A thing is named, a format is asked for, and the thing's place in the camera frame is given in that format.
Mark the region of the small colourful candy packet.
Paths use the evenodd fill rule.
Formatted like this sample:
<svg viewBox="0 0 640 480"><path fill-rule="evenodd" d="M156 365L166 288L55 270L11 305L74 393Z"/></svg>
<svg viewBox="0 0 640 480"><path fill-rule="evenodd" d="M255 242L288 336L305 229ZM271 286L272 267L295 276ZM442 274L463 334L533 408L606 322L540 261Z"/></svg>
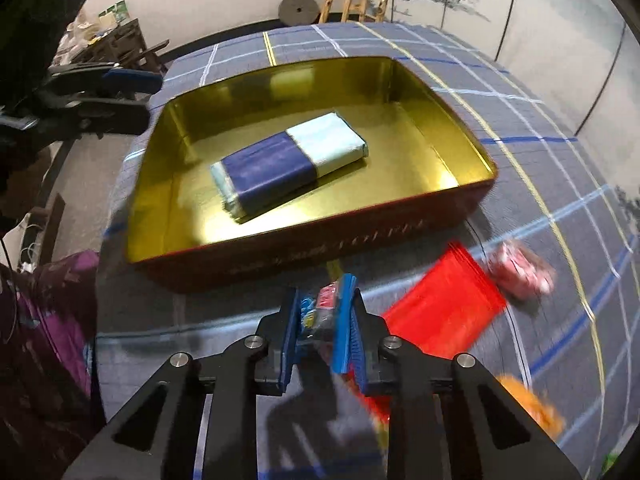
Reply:
<svg viewBox="0 0 640 480"><path fill-rule="evenodd" d="M334 335L339 302L339 281L322 287L314 297L303 296L299 304L299 339L301 341L330 341Z"/></svg>

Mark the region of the blue white tissue pack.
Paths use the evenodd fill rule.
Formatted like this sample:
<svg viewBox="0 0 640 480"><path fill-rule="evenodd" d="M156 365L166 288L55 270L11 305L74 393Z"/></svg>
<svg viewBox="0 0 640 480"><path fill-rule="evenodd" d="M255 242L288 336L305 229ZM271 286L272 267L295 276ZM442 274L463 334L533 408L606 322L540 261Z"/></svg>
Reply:
<svg viewBox="0 0 640 480"><path fill-rule="evenodd" d="M368 156L367 141L331 112L224 156L210 173L224 210L244 221Z"/></svg>

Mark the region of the cluttered dark side table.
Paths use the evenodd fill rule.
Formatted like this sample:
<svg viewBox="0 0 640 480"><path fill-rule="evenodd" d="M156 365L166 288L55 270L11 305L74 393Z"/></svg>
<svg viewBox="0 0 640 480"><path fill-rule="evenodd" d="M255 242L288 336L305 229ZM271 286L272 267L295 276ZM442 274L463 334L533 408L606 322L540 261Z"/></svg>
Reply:
<svg viewBox="0 0 640 480"><path fill-rule="evenodd" d="M81 9L75 21L67 25L52 65L115 63L123 68L165 75L167 67L158 52L168 44L166 39L150 47L139 20L130 15L126 1L119 0L93 20Z"/></svg>

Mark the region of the red foil snack bag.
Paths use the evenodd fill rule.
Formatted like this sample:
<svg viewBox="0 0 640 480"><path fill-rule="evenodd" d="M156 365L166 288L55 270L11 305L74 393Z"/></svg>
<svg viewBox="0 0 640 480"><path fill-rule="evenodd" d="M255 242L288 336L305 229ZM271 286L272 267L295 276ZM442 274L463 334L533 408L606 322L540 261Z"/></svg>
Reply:
<svg viewBox="0 0 640 480"><path fill-rule="evenodd" d="M356 312L369 387L361 393L350 374L354 393L372 416L388 422L394 378L385 375L378 359L383 338L397 336L412 344L428 356L434 379L448 379L451 361L468 351L505 308L498 287L460 243L449 244L419 283L382 315L368 313L359 292Z"/></svg>

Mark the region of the red gold tin box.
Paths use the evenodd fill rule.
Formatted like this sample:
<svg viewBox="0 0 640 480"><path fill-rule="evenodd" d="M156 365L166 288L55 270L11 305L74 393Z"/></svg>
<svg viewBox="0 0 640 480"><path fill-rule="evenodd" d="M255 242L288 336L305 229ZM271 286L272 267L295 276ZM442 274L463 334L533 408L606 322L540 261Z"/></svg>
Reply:
<svg viewBox="0 0 640 480"><path fill-rule="evenodd" d="M175 292L199 292L452 228L497 176L436 88L394 58L271 66L163 107L126 256Z"/></svg>

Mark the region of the round stone disc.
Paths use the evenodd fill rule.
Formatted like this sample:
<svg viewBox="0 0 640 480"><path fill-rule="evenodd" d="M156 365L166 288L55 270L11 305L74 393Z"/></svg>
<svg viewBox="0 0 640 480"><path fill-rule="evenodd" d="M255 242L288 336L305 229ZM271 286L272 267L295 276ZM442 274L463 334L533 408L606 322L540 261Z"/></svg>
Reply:
<svg viewBox="0 0 640 480"><path fill-rule="evenodd" d="M282 0L278 7L278 19L285 26L311 25L319 15L316 0Z"/></svg>

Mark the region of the pink red candy packet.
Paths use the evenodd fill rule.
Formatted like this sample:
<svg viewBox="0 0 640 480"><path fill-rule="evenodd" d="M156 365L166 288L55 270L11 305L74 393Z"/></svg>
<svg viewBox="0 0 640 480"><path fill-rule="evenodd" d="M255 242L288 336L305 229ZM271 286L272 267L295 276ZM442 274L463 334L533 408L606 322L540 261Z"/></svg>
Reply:
<svg viewBox="0 0 640 480"><path fill-rule="evenodd" d="M553 292L556 273L550 264L518 240L504 240L489 255L488 273L517 300L526 301Z"/></svg>

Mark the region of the orange yellow snack bag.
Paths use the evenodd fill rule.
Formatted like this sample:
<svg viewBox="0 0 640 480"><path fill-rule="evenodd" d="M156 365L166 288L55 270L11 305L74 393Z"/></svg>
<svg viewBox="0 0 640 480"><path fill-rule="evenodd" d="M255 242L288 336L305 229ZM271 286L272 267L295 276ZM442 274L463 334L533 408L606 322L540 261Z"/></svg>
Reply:
<svg viewBox="0 0 640 480"><path fill-rule="evenodd" d="M511 375L499 375L497 380L551 439L555 440L562 434L565 419L552 404Z"/></svg>

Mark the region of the blue plaid tablecloth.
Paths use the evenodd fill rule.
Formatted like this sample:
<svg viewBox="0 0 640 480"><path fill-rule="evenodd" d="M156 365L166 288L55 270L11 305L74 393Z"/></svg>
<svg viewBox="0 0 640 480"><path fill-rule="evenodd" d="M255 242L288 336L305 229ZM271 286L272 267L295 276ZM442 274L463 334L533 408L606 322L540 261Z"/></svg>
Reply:
<svg viewBox="0 0 640 480"><path fill-rule="evenodd" d="M503 67L454 36L405 25L325 24L273 29L174 58L154 114L175 96L228 77L284 64L382 54L432 84L497 161L499 177L471 219L430 234L402 222L381 243L357 234L355 273L366 305L389 307L456 238L484 258L518 238L558 270L554 294L511 306L475 345L492 370L518 375L553 402L567 425L561 446L596 478L605 457L639 417L639 237L615 191L578 140ZM146 136L132 142L111 199L96 279L96 366L104 411L114 415L172 352L224 348L270 311L287 284L315 285L324 266L274 278L174 294L125 260L127 216Z"/></svg>

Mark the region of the painted folding screen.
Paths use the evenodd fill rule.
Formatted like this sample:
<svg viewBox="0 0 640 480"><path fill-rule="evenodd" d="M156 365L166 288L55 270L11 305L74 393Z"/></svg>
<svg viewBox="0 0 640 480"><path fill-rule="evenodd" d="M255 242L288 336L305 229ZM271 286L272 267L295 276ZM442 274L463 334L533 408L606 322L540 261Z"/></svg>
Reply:
<svg viewBox="0 0 640 480"><path fill-rule="evenodd" d="M394 0L503 65L578 136L639 217L639 43L611 0Z"/></svg>

